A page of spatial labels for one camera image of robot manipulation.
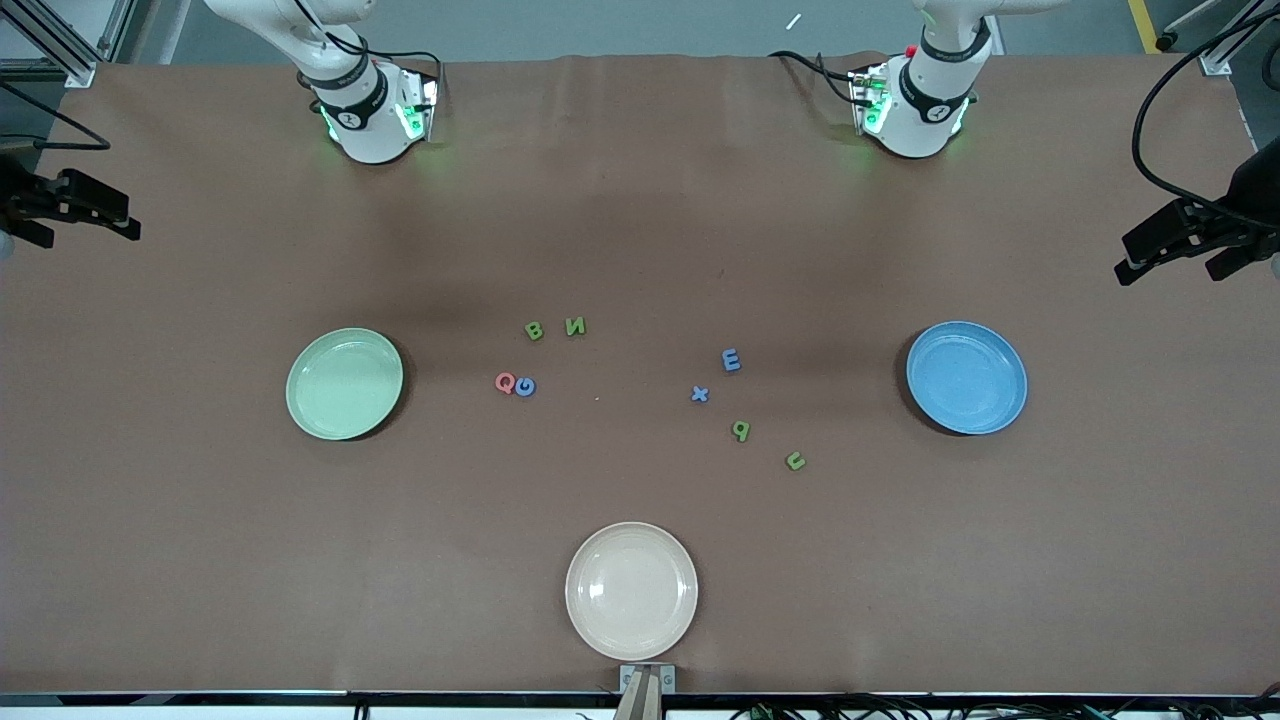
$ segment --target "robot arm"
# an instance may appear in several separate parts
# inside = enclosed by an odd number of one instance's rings
[[[218,15],[284,53],[311,83],[329,136],[353,160],[387,163],[424,140],[435,81],[374,59],[347,23],[376,0],[205,0]]]
[[[933,155],[960,131],[973,81],[991,56],[986,15],[1039,13],[1068,0],[911,0],[924,15],[918,51],[854,78],[859,131],[905,158]]]

